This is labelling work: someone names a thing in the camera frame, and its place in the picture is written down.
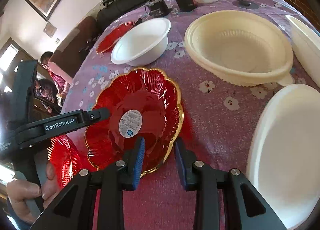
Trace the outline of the person's left hand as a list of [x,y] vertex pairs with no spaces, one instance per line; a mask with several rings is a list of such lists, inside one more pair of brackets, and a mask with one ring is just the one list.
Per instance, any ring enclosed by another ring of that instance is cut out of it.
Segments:
[[47,180],[42,187],[26,180],[17,179],[7,184],[8,207],[11,207],[16,216],[28,226],[35,222],[36,217],[31,214],[26,201],[42,197],[44,200],[43,207],[47,208],[61,191],[55,168],[51,162],[47,162],[46,177]]

